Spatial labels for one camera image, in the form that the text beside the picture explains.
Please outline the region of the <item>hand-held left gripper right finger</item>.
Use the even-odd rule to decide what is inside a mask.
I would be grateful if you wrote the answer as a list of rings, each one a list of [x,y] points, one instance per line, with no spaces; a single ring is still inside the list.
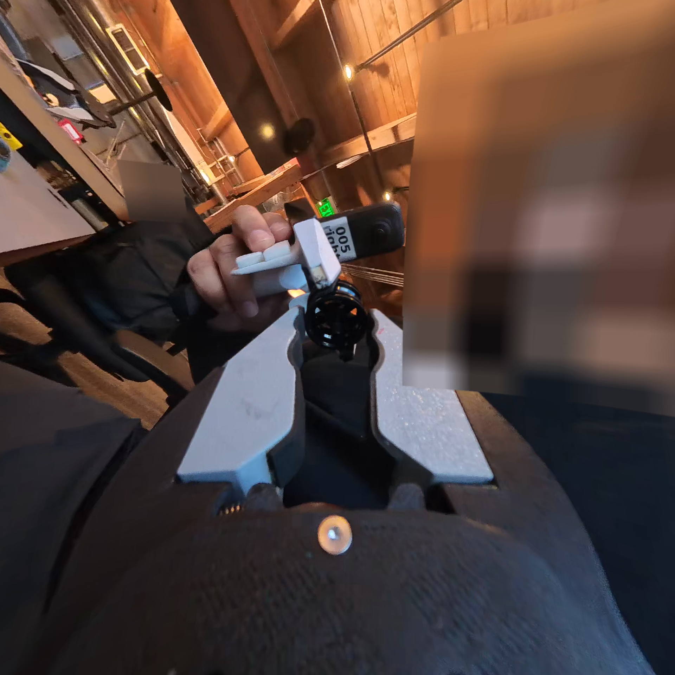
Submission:
[[[404,385],[403,331],[370,311],[371,429],[393,458],[393,484],[488,485],[494,474],[456,392]]]

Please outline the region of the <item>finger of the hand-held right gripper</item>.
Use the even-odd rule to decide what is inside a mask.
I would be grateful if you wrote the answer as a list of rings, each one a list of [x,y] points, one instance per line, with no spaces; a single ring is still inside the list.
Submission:
[[[236,259],[232,277],[251,276],[256,297],[270,297],[288,291],[308,292],[301,263],[299,243],[278,242],[263,252],[251,252]]]
[[[292,253],[313,290],[333,286],[342,274],[342,266],[327,239],[322,224],[315,218],[293,226]]]

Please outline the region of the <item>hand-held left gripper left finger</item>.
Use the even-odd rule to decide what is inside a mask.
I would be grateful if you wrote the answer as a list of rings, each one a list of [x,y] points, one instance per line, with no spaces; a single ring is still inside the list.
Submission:
[[[304,310],[292,307],[227,362],[178,467],[182,482],[291,482],[305,450],[304,337]]]

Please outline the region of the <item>person's right forearm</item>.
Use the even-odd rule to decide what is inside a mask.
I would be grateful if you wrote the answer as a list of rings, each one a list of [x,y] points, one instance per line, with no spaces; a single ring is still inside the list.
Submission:
[[[169,307],[178,320],[171,341],[186,350],[194,382],[198,384],[248,346],[286,312],[290,301],[288,292],[258,298],[257,314],[243,317],[230,301],[213,308],[192,282],[181,283],[169,296]]]

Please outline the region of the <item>person's right hand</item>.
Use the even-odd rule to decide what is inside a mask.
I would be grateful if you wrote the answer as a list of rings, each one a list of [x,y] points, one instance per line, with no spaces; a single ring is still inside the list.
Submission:
[[[288,309],[287,293],[258,300],[247,276],[233,276],[238,257],[264,252],[290,240],[291,225],[276,213],[260,213],[241,206],[233,212],[232,232],[223,234],[207,249],[192,256],[187,270],[200,297],[217,313],[209,321],[221,332],[262,332]]]

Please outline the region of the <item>wooden ceiling beam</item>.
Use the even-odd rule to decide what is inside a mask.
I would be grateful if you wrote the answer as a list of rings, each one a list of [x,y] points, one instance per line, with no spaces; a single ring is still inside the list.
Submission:
[[[259,176],[232,188],[228,193],[233,197],[228,204],[221,207],[213,215],[205,218],[205,224],[212,232],[218,232],[230,224],[233,211],[241,205],[258,206],[278,192],[281,192],[295,183],[301,182],[319,173],[328,167],[336,166],[366,155],[367,142],[373,152],[377,153],[384,148],[408,142],[414,138],[417,114],[413,113],[379,126],[367,132],[367,139],[355,136],[333,147],[325,148],[317,159],[292,159],[271,173]]]

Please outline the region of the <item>black round speaker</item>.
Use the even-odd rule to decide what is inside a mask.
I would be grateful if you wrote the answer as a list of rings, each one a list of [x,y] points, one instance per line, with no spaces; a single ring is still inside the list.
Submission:
[[[283,149],[288,156],[305,153],[316,137],[316,126],[312,119],[301,117],[287,127],[283,134]]]

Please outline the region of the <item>person's dark jacket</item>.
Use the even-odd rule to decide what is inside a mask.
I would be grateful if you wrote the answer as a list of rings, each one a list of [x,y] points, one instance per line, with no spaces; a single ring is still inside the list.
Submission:
[[[462,392],[495,485],[390,486],[368,371],[304,367],[281,499],[1,365],[2,674],[673,674],[674,418]]]

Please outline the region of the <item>white table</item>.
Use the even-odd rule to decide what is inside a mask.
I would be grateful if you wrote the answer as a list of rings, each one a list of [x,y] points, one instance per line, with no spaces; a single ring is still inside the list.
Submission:
[[[26,118],[29,129],[47,141],[74,175],[101,199],[115,216],[128,219],[123,194],[105,172],[46,111],[36,93],[1,56],[1,92]],[[95,230],[17,153],[1,173],[1,266],[80,243]]]

